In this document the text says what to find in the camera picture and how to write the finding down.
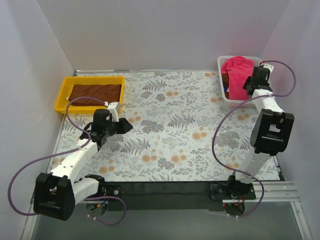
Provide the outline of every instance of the folded brown towel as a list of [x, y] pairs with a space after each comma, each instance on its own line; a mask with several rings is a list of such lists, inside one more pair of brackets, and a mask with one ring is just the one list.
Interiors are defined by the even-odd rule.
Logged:
[[[121, 84], [118, 85], [80, 85], [75, 84], [69, 101], [79, 97], [92, 97], [104, 102], [120, 101]], [[102, 106], [103, 104], [88, 98], [79, 99], [72, 103], [73, 106]]]

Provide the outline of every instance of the pink towel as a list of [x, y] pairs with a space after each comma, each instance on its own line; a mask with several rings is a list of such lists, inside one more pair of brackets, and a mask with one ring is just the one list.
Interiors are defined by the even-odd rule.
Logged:
[[229, 99], [230, 100], [247, 100], [248, 95], [243, 86], [254, 70], [254, 61], [235, 56], [227, 60], [222, 68], [222, 74], [229, 76]]

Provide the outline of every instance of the floral tablecloth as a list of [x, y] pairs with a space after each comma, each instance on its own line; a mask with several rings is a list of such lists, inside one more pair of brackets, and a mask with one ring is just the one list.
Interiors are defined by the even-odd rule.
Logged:
[[[124, 76], [121, 118], [134, 129], [107, 139], [88, 162], [79, 178], [97, 174], [106, 181], [213, 181], [232, 173], [220, 166], [211, 151], [214, 130], [230, 110], [224, 106], [216, 72], [130, 72], [94, 76]], [[238, 109], [218, 134], [217, 156], [238, 168], [249, 150], [249, 139], [257, 120], [256, 109]], [[92, 115], [72, 115], [84, 127]], [[73, 149], [80, 131], [66, 119], [57, 152]], [[65, 156], [56, 157], [49, 169]], [[260, 170], [261, 180], [278, 180], [271, 158]]]

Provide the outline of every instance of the yellow bin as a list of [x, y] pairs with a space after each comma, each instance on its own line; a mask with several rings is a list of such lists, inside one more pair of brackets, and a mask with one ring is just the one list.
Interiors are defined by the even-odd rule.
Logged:
[[[119, 85], [121, 84], [120, 104], [124, 97], [125, 77], [124, 76], [68, 76], [64, 79], [58, 98], [55, 102], [54, 110], [66, 114], [66, 107], [69, 104], [67, 97], [70, 97], [75, 84], [80, 85]], [[93, 114], [97, 109], [104, 106], [70, 106], [69, 114]]]

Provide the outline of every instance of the white wall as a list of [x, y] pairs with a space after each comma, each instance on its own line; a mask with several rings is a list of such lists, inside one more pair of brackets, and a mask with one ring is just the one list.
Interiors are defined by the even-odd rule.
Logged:
[[[319, 1], [291, 0], [262, 52], [265, 60], [288, 63], [297, 76], [292, 95], [278, 99], [281, 108], [295, 116], [288, 147], [279, 154], [279, 163], [285, 177], [296, 183], [313, 239], [320, 239], [319, 44]], [[284, 93], [292, 85], [292, 76], [285, 68], [276, 67], [272, 86], [276, 93]]]
[[212, 69], [259, 56], [290, 0], [38, 0], [77, 70]]
[[[0, 238], [19, 239], [26, 218], [9, 206], [7, 187], [24, 164], [51, 154], [61, 122], [54, 103], [73, 69], [36, 0], [0, 0]], [[13, 200], [27, 212], [36, 176], [48, 162], [22, 172]]]

